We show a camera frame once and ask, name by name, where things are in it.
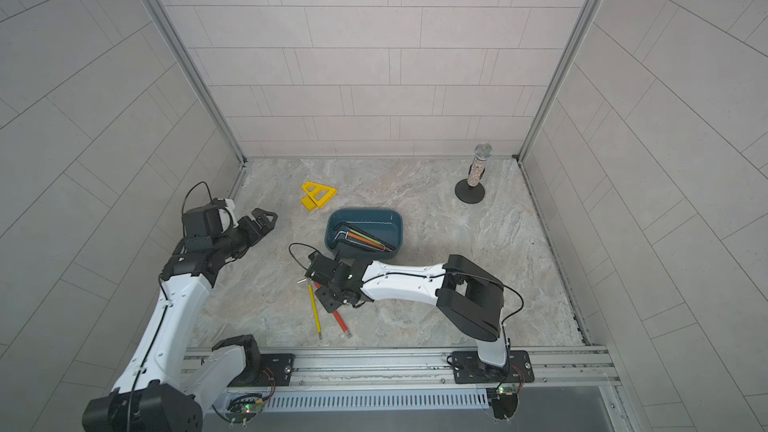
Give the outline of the blue hex key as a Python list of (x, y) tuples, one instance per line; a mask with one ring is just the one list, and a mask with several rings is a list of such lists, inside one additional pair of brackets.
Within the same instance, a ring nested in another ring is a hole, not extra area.
[(389, 249), (389, 247), (384, 242), (382, 242), (381, 240), (379, 240), (377, 238), (374, 238), (373, 236), (367, 234), (366, 232), (361, 231), (358, 228), (350, 226), (349, 230), (361, 242), (369, 244), (369, 245), (371, 245), (373, 247), (376, 247), (376, 248), (378, 248), (380, 250), (388, 250)]

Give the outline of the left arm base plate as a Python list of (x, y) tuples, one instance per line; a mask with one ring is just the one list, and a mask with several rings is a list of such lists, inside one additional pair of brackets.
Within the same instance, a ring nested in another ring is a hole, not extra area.
[(229, 387), (288, 386), (295, 358), (290, 353), (261, 355), (258, 360), (247, 356), (244, 370), (229, 383)]

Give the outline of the yellow hex key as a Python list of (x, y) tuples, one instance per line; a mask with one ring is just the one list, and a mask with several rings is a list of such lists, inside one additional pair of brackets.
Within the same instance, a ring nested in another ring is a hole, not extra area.
[(310, 301), (310, 306), (311, 306), (311, 310), (312, 310), (312, 317), (313, 317), (313, 322), (314, 322), (315, 330), (316, 330), (316, 333), (317, 333), (317, 336), (318, 336), (318, 340), (322, 341), (322, 337), (323, 337), (322, 336), (322, 326), (321, 326), (321, 322), (320, 322), (320, 319), (319, 319), (319, 313), (318, 313), (318, 309), (317, 309), (317, 301), (316, 301), (316, 297), (315, 297), (315, 294), (314, 294), (314, 286), (309, 281), (309, 279), (306, 278), (306, 277), (300, 279), (297, 283), (299, 283), (299, 284), (304, 283), (306, 285), (306, 287), (307, 287), (307, 290), (308, 290), (308, 293), (309, 293), (309, 301)]

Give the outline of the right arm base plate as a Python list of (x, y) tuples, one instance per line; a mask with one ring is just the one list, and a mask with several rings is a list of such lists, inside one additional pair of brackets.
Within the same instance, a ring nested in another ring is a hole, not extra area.
[(535, 381), (530, 356), (524, 350), (509, 350), (503, 367), (482, 362), (476, 350), (454, 351), (446, 362), (457, 384), (528, 384)]

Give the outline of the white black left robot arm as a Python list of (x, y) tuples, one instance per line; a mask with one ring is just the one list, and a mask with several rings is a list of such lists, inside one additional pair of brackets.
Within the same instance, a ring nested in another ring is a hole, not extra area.
[(181, 367), (219, 272), (270, 233), (276, 221), (276, 213), (259, 208), (236, 219), (230, 199), (213, 199), (183, 212), (183, 237), (158, 276), (153, 315), (111, 392), (86, 406), (84, 430), (200, 431), (206, 412), (227, 386), (262, 377), (252, 335), (219, 341), (187, 382), (181, 380)]

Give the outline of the thin green hex key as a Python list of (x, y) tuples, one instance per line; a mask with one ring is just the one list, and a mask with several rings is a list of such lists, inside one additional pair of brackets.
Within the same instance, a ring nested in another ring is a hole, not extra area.
[(373, 242), (373, 243), (375, 243), (375, 244), (378, 244), (379, 246), (381, 246), (381, 247), (383, 247), (383, 248), (388, 248), (388, 247), (389, 247), (389, 246), (388, 246), (388, 245), (387, 245), (385, 242), (383, 242), (382, 240), (380, 240), (380, 239), (378, 239), (378, 238), (375, 238), (375, 237), (373, 237), (372, 235), (370, 235), (370, 234), (367, 234), (367, 233), (365, 233), (365, 232), (359, 232), (359, 231), (358, 231), (358, 232), (356, 232), (356, 234), (357, 234), (357, 235), (359, 235), (359, 236), (361, 236), (361, 237), (363, 237), (363, 238), (365, 238), (366, 240), (368, 240), (368, 241), (370, 241), (370, 242)]

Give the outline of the orange hex key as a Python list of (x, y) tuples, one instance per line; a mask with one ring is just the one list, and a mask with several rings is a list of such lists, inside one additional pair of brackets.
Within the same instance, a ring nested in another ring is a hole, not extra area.
[(374, 251), (381, 251), (381, 252), (388, 252), (389, 248), (385, 246), (383, 243), (376, 241), (374, 239), (371, 239), (365, 235), (359, 235), (354, 232), (350, 231), (339, 231), (335, 237), (333, 244), (336, 244), (338, 242), (344, 242), (350, 246), (354, 246), (357, 248), (362, 248), (366, 250), (374, 250)]

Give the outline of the red hex key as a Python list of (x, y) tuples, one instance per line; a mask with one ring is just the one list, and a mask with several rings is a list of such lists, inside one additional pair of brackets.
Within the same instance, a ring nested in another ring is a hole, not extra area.
[(344, 333), (344, 335), (346, 337), (350, 338), (352, 336), (352, 334), (351, 334), (351, 332), (350, 332), (346, 322), (343, 320), (342, 316), (340, 315), (340, 313), (338, 311), (334, 311), (333, 312), (333, 316), (334, 316), (337, 324), (341, 328), (342, 332)]

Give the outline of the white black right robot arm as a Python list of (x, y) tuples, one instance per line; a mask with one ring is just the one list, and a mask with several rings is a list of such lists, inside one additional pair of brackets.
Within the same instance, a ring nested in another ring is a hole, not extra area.
[(466, 257), (452, 254), (445, 263), (430, 266), (376, 260), (346, 264), (318, 252), (309, 259), (305, 278), (319, 285), (315, 295), (327, 312), (382, 300), (428, 304), (476, 341), (480, 362), (498, 369), (506, 366), (504, 284)]

